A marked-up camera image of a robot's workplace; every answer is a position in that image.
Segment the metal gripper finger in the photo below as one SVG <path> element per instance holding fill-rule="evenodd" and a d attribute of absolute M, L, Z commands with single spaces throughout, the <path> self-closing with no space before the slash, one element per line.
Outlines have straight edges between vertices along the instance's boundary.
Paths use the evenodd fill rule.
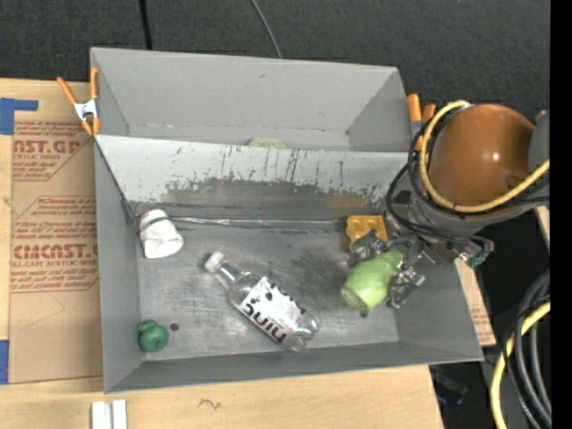
<path fill-rule="evenodd" d="M 399 272 L 390 282 L 385 305 L 400 308 L 411 293 L 425 282 L 425 276 L 414 269 Z"/>
<path fill-rule="evenodd" d="M 370 231 L 349 246 L 348 265 L 371 260 L 388 249 L 386 242 L 377 236 L 377 232 Z"/>

